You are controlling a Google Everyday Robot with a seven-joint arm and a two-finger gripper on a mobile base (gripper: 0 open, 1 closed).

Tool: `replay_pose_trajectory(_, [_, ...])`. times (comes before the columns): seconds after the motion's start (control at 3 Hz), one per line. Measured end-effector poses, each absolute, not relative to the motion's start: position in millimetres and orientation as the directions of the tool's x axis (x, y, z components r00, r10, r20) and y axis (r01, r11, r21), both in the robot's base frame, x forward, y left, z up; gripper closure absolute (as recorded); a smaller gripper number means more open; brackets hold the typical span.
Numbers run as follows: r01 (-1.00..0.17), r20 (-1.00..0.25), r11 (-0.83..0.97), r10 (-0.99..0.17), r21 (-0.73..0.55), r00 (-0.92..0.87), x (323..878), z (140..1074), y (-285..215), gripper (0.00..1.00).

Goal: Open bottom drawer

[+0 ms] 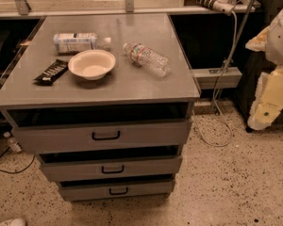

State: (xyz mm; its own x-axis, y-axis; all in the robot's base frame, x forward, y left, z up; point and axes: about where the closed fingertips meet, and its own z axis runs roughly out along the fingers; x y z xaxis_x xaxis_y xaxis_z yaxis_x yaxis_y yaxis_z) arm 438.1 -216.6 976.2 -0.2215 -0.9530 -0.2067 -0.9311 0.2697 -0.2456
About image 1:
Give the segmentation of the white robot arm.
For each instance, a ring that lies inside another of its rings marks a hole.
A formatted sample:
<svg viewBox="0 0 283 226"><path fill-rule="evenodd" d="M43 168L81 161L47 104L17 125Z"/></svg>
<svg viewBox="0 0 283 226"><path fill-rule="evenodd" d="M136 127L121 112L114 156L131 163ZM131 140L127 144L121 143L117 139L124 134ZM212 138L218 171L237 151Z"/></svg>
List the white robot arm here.
<svg viewBox="0 0 283 226"><path fill-rule="evenodd" d="M263 130L283 110L283 9L245 47L255 52L264 52L266 59L276 66L271 73L260 75L256 99L252 103L247 121L251 129Z"/></svg>

